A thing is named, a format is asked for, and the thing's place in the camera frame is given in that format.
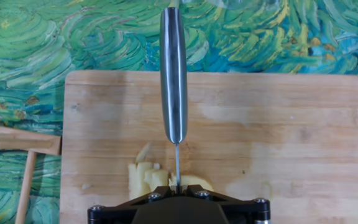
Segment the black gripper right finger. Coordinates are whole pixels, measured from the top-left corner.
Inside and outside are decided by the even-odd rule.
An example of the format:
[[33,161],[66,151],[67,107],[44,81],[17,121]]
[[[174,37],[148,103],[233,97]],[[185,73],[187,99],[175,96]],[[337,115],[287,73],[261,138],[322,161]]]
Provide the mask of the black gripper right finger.
[[239,200],[200,185],[182,186],[180,195],[185,198],[180,205],[185,223],[271,223],[270,201],[265,198]]

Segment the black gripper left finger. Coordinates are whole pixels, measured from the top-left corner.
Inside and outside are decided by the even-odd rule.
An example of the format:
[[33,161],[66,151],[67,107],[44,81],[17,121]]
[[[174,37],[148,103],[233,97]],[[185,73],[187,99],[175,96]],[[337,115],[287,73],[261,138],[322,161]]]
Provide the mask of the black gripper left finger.
[[115,207],[104,205],[93,205],[88,211],[88,224],[108,224],[123,221],[131,223],[138,209],[143,205],[176,196],[175,187],[173,190],[168,186],[157,187],[153,192],[141,195],[128,202]]

